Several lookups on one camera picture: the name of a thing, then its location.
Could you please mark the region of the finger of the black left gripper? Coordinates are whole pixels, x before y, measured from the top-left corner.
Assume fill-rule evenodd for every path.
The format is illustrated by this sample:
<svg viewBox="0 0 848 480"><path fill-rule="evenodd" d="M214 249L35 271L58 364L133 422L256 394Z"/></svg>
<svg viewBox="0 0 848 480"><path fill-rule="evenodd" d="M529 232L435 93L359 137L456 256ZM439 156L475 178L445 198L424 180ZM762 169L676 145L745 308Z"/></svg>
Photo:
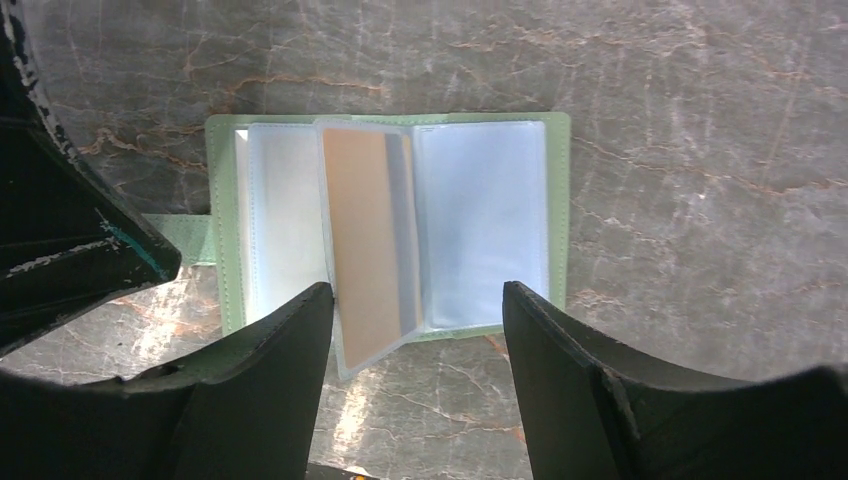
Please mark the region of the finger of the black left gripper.
<svg viewBox="0 0 848 480"><path fill-rule="evenodd" d="M40 83L23 5L1 4L1 353L173 280L182 255L79 155Z"/></svg>

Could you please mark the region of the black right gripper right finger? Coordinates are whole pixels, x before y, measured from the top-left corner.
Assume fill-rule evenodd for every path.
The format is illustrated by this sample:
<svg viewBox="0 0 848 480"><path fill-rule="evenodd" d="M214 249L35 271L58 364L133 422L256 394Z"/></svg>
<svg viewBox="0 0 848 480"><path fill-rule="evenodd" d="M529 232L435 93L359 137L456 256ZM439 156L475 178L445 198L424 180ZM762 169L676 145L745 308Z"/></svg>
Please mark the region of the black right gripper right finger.
<svg viewBox="0 0 848 480"><path fill-rule="evenodd" d="M537 479L843 479L847 368L764 381L628 346L517 281L503 326Z"/></svg>

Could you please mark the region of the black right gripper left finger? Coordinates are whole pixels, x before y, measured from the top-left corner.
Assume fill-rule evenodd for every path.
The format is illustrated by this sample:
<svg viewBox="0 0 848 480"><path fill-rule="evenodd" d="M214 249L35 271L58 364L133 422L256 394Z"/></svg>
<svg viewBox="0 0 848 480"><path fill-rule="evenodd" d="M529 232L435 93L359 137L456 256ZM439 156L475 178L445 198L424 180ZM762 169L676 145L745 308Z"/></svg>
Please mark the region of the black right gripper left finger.
<svg viewBox="0 0 848 480"><path fill-rule="evenodd" d="M334 317L316 283L265 318L130 378L3 373L5 479L302 479Z"/></svg>

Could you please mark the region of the green card holder wallet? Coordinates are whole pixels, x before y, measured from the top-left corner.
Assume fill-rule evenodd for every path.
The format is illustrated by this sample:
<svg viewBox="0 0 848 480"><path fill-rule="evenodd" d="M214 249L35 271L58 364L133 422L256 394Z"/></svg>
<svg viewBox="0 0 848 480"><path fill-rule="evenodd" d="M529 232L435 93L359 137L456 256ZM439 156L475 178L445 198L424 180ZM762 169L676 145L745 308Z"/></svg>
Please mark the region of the green card holder wallet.
<svg viewBox="0 0 848 480"><path fill-rule="evenodd" d="M564 305L570 140L562 112L214 115L210 213L151 220L216 267L225 334L330 283L349 378L499 332L506 282Z"/></svg>

